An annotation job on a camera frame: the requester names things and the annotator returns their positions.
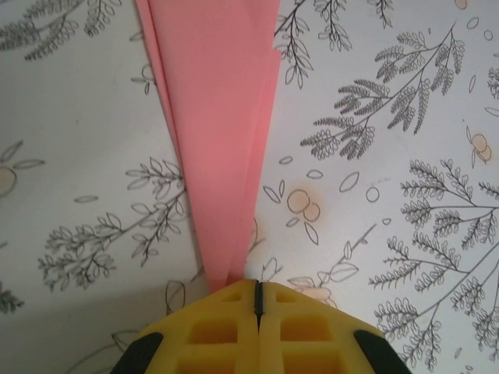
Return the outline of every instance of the black rubber edge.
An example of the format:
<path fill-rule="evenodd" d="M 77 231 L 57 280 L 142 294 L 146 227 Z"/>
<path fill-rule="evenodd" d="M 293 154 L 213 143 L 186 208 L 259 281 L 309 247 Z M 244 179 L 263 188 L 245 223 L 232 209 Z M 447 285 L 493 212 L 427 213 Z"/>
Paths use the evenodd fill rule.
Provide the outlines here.
<path fill-rule="evenodd" d="M 262 319 L 262 315 L 264 314 L 264 284 L 257 280 L 255 284 L 255 306 L 254 306 L 255 315 L 257 315 L 257 326 L 258 331 L 260 331 L 260 321 Z"/>
<path fill-rule="evenodd" d="M 144 374 L 162 341 L 161 333 L 150 333 L 135 340 L 110 374 Z"/>
<path fill-rule="evenodd" d="M 411 374 L 384 338 L 365 330 L 353 335 L 376 374 Z"/>

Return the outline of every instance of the pink paper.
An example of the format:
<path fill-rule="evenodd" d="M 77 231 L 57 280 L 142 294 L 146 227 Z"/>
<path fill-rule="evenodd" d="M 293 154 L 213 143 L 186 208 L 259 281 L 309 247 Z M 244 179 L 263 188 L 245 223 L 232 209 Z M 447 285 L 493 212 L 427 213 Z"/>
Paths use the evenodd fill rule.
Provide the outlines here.
<path fill-rule="evenodd" d="M 274 99 L 278 0 L 137 0 L 211 290 L 242 277 Z"/>

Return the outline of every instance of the yellow plastic object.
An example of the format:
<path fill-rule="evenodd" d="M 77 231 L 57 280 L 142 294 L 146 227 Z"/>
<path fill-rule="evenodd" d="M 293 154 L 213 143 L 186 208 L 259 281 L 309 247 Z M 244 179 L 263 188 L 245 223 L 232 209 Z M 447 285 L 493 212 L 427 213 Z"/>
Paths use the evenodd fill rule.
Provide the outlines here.
<path fill-rule="evenodd" d="M 111 374 L 410 374 L 379 330 L 241 280 L 149 325 Z"/>

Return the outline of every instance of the folded pink paper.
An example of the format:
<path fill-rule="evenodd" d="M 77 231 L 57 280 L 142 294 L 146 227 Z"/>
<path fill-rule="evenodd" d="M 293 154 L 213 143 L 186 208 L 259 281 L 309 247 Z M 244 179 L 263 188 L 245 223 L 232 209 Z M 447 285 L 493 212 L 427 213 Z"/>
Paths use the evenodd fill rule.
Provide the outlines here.
<path fill-rule="evenodd" d="M 212 291 L 242 277 L 279 54 L 278 0 L 137 0 Z"/>

